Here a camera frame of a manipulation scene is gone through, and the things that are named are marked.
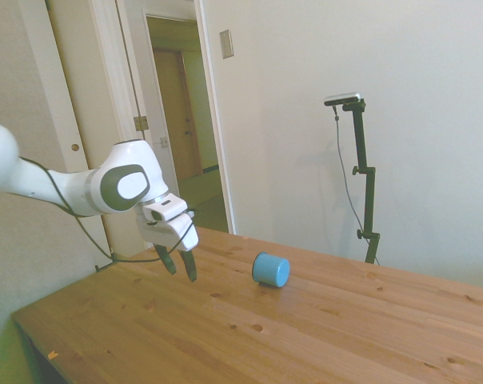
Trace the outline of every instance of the wall plate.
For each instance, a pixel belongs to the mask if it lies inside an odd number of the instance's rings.
[[[231,40],[230,30],[224,30],[220,33],[220,47],[222,48],[223,58],[230,58],[234,56],[233,41]]]

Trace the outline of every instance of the cable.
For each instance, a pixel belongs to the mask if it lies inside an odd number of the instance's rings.
[[[59,190],[58,186],[57,186],[57,183],[55,182],[55,180],[53,179],[53,176],[51,175],[51,173],[48,171],[48,169],[46,167],[44,167],[44,165],[42,164],[39,164],[38,162],[36,162],[35,160],[31,160],[29,158],[23,158],[20,156],[21,159],[25,160],[26,162],[30,162],[36,166],[38,166],[39,168],[41,168],[45,173],[46,175],[48,176],[48,178],[50,179],[51,181],[51,184],[53,184],[53,187],[55,189],[55,191],[57,192],[59,198],[64,202],[65,206],[59,206],[60,208],[62,208],[66,213],[70,214],[71,216],[74,217],[74,219],[76,220],[76,222],[78,223],[78,225],[80,226],[80,228],[82,228],[83,232],[87,235],[87,238],[89,238],[89,240],[96,246],[96,248],[99,249],[99,251],[104,255],[106,256],[107,258],[109,258],[110,260],[112,260],[112,262],[157,262],[158,260],[161,260],[160,258],[151,258],[151,259],[148,259],[148,260],[125,260],[125,259],[122,259],[122,258],[117,258],[114,256],[114,254],[111,254],[111,255],[108,255],[100,246],[99,244],[93,239],[93,237],[89,234],[89,232],[87,232],[87,230],[85,229],[85,227],[83,226],[82,222],[80,222],[80,220],[78,219],[80,217],[80,215],[74,213],[73,211],[73,208],[71,208],[70,204],[66,201],[66,199],[64,198],[64,196],[62,195],[62,192]],[[188,234],[188,231],[192,228],[192,226],[194,226],[194,222],[192,221],[192,223],[190,224],[190,226],[188,227],[188,229],[185,231],[185,233],[181,236],[181,238],[179,239],[179,241],[176,243],[176,245],[170,250],[169,254],[171,254],[178,246],[179,244],[182,243],[183,241],[183,238],[185,238],[186,234]]]
[[[341,168],[343,169],[343,179],[345,180],[346,196],[348,197],[350,207],[352,207],[352,212],[355,215],[357,222],[359,223],[359,228],[361,228],[361,232],[364,232],[364,229],[362,228],[362,224],[361,224],[361,219],[359,218],[359,215],[357,214],[355,208],[353,208],[352,198],[350,197],[350,192],[348,190],[348,182],[346,181],[345,164],[343,162],[343,157],[341,156],[341,146],[339,145],[339,116],[337,115],[336,106],[332,106],[332,109],[334,110],[334,114],[335,114],[334,120],[336,120],[337,153],[339,154],[339,161],[341,162]],[[378,265],[380,265],[380,262],[378,261],[377,256],[375,256],[375,261],[377,262]]]

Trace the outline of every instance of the blue cylinder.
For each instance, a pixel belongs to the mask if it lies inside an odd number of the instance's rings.
[[[289,277],[289,262],[266,252],[261,252],[252,265],[252,278],[271,286],[284,286]]]

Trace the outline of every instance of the open door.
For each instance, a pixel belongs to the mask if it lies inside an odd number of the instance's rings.
[[[154,50],[154,62],[178,182],[202,174],[197,132],[190,108],[181,51]]]

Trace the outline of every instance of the wood grain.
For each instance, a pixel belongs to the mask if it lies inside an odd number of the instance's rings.
[[[76,383],[483,383],[483,288],[199,229],[198,280],[117,264],[14,314]],[[251,278],[288,258],[281,289]],[[146,251],[136,258],[153,258]]]

